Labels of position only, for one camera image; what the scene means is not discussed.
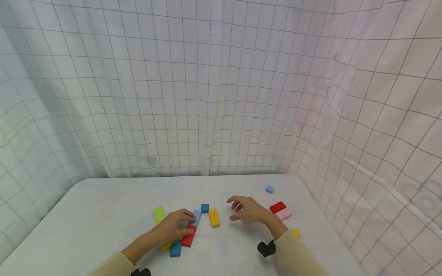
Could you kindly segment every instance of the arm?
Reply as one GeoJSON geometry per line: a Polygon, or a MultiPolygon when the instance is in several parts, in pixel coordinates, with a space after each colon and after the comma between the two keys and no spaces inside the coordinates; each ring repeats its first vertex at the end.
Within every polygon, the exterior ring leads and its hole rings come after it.
{"type": "Polygon", "coordinates": [[[304,244],[296,239],[285,224],[272,212],[265,209],[251,197],[233,196],[227,203],[233,202],[235,214],[230,220],[246,220],[263,223],[275,239],[276,259],[284,269],[294,276],[327,276],[321,263],[304,244]]]}
{"type": "Polygon", "coordinates": [[[181,221],[193,222],[195,216],[187,209],[168,214],[151,231],[136,238],[121,252],[114,253],[88,276],[130,276],[135,270],[135,264],[152,248],[193,234],[192,229],[178,229],[181,221]]]}

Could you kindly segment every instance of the pink block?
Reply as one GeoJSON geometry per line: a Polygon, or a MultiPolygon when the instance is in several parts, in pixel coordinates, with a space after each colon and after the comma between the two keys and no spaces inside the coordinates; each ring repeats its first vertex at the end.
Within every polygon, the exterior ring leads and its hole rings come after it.
{"type": "Polygon", "coordinates": [[[286,218],[289,218],[292,216],[292,212],[288,208],[282,209],[279,212],[276,212],[276,214],[280,220],[285,220],[286,218]]]}

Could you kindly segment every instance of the yellow block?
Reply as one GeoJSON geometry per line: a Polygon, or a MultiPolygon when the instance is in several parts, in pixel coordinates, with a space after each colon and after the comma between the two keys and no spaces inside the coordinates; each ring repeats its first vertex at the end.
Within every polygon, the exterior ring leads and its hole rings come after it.
{"type": "Polygon", "coordinates": [[[210,218],[210,223],[212,224],[212,228],[215,228],[215,227],[218,227],[221,225],[220,219],[218,218],[218,213],[215,209],[209,210],[209,218],[210,218]]]}
{"type": "Polygon", "coordinates": [[[162,247],[163,250],[169,249],[172,246],[172,243],[166,244],[162,247]]]}
{"type": "Polygon", "coordinates": [[[299,237],[301,237],[301,233],[299,233],[299,231],[296,230],[295,228],[292,228],[292,232],[293,232],[293,234],[295,234],[297,239],[299,239],[299,237]]]}

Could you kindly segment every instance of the lime green block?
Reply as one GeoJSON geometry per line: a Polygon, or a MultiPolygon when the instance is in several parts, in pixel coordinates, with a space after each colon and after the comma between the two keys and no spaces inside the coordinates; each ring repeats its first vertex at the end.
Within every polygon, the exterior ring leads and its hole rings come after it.
{"type": "Polygon", "coordinates": [[[160,222],[162,219],[164,219],[164,210],[163,206],[158,206],[153,210],[153,214],[155,215],[156,222],[160,222]]]}

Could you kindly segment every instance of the beige sleeve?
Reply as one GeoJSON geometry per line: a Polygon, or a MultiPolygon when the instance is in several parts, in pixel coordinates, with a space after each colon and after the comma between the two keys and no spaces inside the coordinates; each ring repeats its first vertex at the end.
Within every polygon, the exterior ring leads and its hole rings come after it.
{"type": "Polygon", "coordinates": [[[115,252],[88,276],[130,276],[136,267],[121,252],[115,252]]]}
{"type": "Polygon", "coordinates": [[[292,231],[288,230],[278,240],[276,259],[289,275],[292,276],[327,276],[321,263],[305,245],[298,241],[292,231]]]}

